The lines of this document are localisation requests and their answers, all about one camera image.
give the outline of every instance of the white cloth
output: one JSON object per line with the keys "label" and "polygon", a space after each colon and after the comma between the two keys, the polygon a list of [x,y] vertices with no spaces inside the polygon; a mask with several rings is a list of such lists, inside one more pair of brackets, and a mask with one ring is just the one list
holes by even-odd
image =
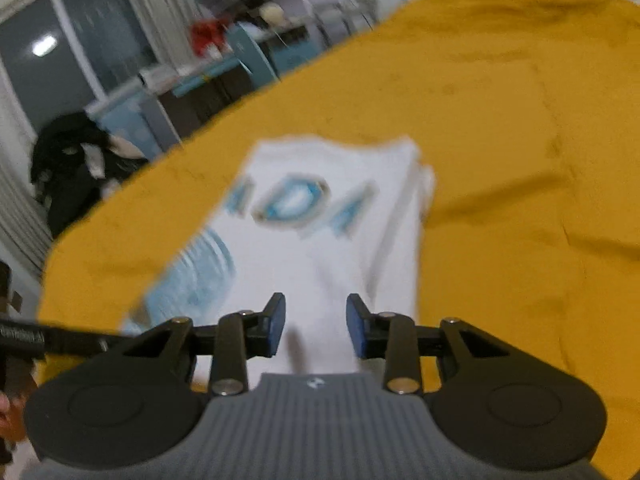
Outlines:
{"label": "white cloth", "polygon": [[[347,296],[414,316],[420,215],[433,187],[409,139],[368,148],[311,136],[262,142],[225,205],[146,295],[148,322],[215,324],[282,292],[280,348],[249,361],[252,386],[263,372],[356,371]],[[209,366],[199,359],[196,378],[206,380]]]}

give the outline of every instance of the chair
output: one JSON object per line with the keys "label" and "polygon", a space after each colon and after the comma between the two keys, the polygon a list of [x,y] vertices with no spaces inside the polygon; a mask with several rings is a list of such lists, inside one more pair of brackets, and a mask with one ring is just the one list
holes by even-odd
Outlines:
{"label": "chair", "polygon": [[242,25],[234,25],[226,34],[226,42],[251,78],[255,89],[278,79],[276,73],[258,44]]}

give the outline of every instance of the black device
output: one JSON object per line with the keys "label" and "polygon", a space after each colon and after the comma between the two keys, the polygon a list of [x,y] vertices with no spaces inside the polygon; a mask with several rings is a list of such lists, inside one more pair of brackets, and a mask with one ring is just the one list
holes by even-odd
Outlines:
{"label": "black device", "polygon": [[[603,478],[589,463],[600,397],[457,319],[416,326],[353,294],[354,351],[385,360],[382,384],[265,374],[249,390],[246,361],[276,353],[285,309],[275,294],[257,314],[199,328],[177,318],[137,337],[0,320],[3,357],[91,357],[27,403],[42,464],[25,480]],[[190,389],[198,355],[213,355],[202,394]],[[437,392],[423,392],[422,356],[436,359]]]}

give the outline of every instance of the silver screw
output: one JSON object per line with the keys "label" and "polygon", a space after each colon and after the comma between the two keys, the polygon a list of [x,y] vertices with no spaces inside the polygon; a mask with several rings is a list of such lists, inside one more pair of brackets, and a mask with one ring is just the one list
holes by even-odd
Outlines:
{"label": "silver screw", "polygon": [[420,389],[420,383],[409,377],[396,377],[391,379],[386,387],[395,394],[407,395],[417,392]]}
{"label": "silver screw", "polygon": [[219,396],[234,396],[243,390],[242,383],[236,379],[220,379],[213,383],[211,391]]}

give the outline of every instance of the window frame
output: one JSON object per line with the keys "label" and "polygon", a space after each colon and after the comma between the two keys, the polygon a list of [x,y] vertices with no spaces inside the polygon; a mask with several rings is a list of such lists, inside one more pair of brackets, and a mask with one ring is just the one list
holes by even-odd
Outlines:
{"label": "window frame", "polygon": [[[27,7],[28,5],[32,4],[35,1],[36,0],[15,0],[13,3],[9,4],[4,9],[0,9],[0,23],[4,22],[5,20],[8,20],[14,14],[17,14],[18,12],[20,12],[20,10],[23,10],[25,7]],[[145,13],[143,12],[143,8],[140,5],[139,0],[128,0],[128,1],[131,4],[131,7],[133,8],[136,18],[140,23],[142,31],[144,32],[146,39],[149,42],[149,45],[151,46],[151,49],[153,50],[154,55],[156,56],[156,59],[158,60],[158,63],[164,62],[164,60],[166,59],[166,56],[163,55],[162,49],[159,48],[158,42],[156,41],[152,33],[152,28],[149,26],[149,20],[146,17]],[[50,0],[50,2],[51,2],[51,5],[53,6],[54,12],[56,13],[58,23],[62,28],[62,31],[65,35],[66,40],[69,42],[69,45],[74,54],[74,57],[76,58],[76,62],[78,63],[78,66],[80,67],[80,70],[82,71],[82,74],[84,75],[85,80],[87,81],[88,85],[91,87],[92,91],[94,92],[95,99],[94,101],[89,103],[87,106],[88,107],[96,106],[96,105],[108,102],[110,94],[116,93],[118,91],[118,88],[127,85],[131,80],[129,80],[129,82],[127,83],[120,85],[118,88],[116,88],[115,90],[112,90],[111,92],[106,92],[102,84],[100,83],[95,73],[95,70],[91,66],[91,62],[86,56],[86,53],[84,52],[84,48],[82,47],[82,44],[78,40],[78,35],[76,34],[76,31],[73,28],[73,24],[71,22],[69,14],[66,11],[64,1]],[[23,145],[27,144],[26,146],[27,151],[30,151],[30,147],[35,142],[36,138],[38,137],[38,134],[35,131],[33,125],[31,124],[30,119],[27,117],[27,114],[25,113],[24,109],[22,108],[20,98],[15,92],[14,86],[12,85],[12,82],[11,82],[11,78],[9,77],[9,74],[4,65],[4,60],[2,60],[2,55],[0,55],[0,82],[2,86],[4,86],[5,89],[8,91],[8,97],[9,97],[8,101],[10,104],[10,108],[14,112],[15,119],[20,123],[22,127],[21,137],[26,137],[25,139],[21,139],[21,141],[22,140],[25,141],[21,143]]]}

